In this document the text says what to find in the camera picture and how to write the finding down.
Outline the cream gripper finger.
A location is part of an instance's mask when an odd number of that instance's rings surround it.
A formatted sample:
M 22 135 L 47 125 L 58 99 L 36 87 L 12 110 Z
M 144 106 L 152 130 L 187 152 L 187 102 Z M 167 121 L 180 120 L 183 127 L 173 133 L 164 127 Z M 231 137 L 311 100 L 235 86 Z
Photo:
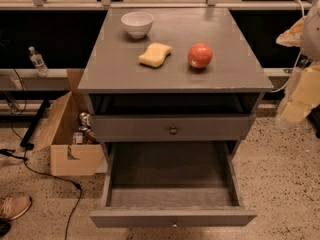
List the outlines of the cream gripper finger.
M 285 97 L 276 114 L 276 125 L 286 129 L 298 125 L 320 105 L 320 65 L 296 68 L 289 78 Z
M 300 18 L 288 30 L 278 36 L 276 43 L 285 47 L 299 47 L 304 21 L 305 17 Z

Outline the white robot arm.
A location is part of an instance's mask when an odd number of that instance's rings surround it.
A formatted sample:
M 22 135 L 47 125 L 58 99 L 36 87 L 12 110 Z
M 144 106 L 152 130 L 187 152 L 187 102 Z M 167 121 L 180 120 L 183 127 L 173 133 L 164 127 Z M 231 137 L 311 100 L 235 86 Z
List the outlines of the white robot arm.
M 309 66 L 294 67 L 277 109 L 276 124 L 289 128 L 303 121 L 320 105 L 320 0 L 309 12 L 276 39 L 285 47 L 299 47 L 311 61 Z

